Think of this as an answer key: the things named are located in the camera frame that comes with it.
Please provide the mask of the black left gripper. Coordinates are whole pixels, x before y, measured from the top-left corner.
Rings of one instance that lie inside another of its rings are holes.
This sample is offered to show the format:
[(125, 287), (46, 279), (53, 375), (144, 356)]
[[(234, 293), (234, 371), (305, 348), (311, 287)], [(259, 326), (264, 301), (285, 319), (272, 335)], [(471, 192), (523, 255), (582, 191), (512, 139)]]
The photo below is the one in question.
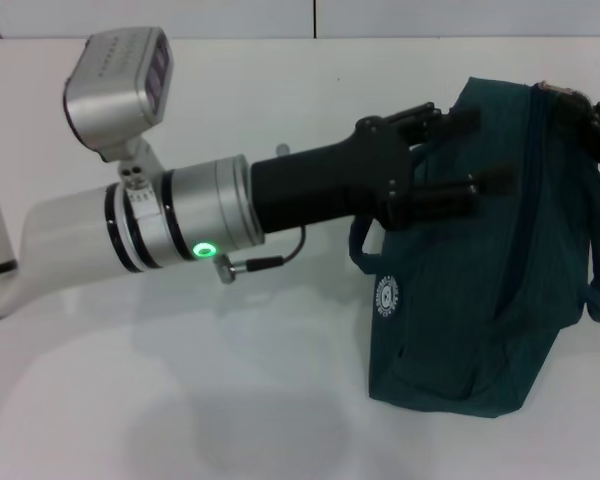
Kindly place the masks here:
[(465, 217), (486, 196), (515, 193), (515, 166), (452, 181), (413, 184), (410, 147), (477, 133), (477, 107), (443, 112), (433, 102), (358, 122), (338, 143), (251, 165), (252, 204), (266, 233), (352, 215), (387, 230)]

